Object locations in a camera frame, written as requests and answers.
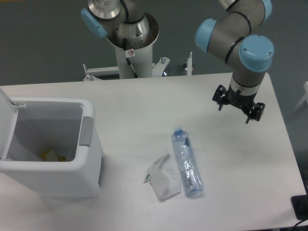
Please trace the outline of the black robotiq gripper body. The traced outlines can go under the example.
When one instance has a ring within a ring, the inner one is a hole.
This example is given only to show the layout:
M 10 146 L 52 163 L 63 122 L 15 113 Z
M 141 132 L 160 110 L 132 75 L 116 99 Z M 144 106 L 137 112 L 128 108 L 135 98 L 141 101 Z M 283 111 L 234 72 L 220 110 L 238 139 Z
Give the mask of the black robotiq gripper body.
M 225 103 L 243 111 L 251 111 L 255 106 L 254 98 L 256 94 L 257 87 L 249 88 L 237 83 L 230 83 Z

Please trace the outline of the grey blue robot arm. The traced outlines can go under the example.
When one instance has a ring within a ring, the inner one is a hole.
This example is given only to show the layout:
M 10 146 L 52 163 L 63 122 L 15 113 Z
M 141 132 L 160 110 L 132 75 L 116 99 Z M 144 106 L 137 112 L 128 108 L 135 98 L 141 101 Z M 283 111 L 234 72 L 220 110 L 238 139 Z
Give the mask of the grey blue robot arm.
M 227 17 L 218 22 L 206 19 L 195 34 L 196 45 L 233 68 L 228 88 L 218 86 L 213 101 L 219 107 L 232 105 L 259 121 L 264 103 L 254 98 L 274 55 L 272 42 L 253 30 L 270 16 L 269 0 L 223 0 Z M 81 18 L 96 36 L 107 37 L 116 52 L 121 78 L 162 76 L 166 62 L 153 63 L 153 44 L 159 35 L 155 18 L 142 0 L 90 0 Z

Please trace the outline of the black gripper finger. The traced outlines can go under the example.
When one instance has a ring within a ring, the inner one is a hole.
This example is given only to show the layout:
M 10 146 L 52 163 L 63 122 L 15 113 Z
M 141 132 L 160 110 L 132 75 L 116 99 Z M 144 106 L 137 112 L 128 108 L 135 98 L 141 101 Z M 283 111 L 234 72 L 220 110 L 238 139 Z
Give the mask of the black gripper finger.
M 264 109 L 264 103 L 254 103 L 251 107 L 245 108 L 244 113 L 247 115 L 247 120 L 245 123 L 248 124 L 250 120 L 260 121 Z
M 219 85 L 213 95 L 212 101 L 218 105 L 218 110 L 221 111 L 224 105 L 228 105 L 227 90 L 223 85 Z

